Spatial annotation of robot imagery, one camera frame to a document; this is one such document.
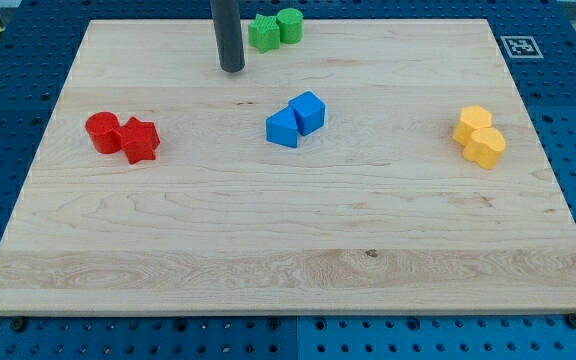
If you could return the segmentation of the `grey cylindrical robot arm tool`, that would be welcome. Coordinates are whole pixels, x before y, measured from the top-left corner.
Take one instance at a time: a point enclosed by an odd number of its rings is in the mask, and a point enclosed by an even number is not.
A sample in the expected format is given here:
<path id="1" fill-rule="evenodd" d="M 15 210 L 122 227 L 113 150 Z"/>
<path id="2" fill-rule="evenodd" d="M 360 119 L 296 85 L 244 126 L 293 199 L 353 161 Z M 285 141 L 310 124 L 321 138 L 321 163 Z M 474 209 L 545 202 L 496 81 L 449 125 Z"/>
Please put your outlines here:
<path id="1" fill-rule="evenodd" d="M 245 66 L 238 0 L 210 0 L 217 51 L 221 68 L 228 73 Z"/>

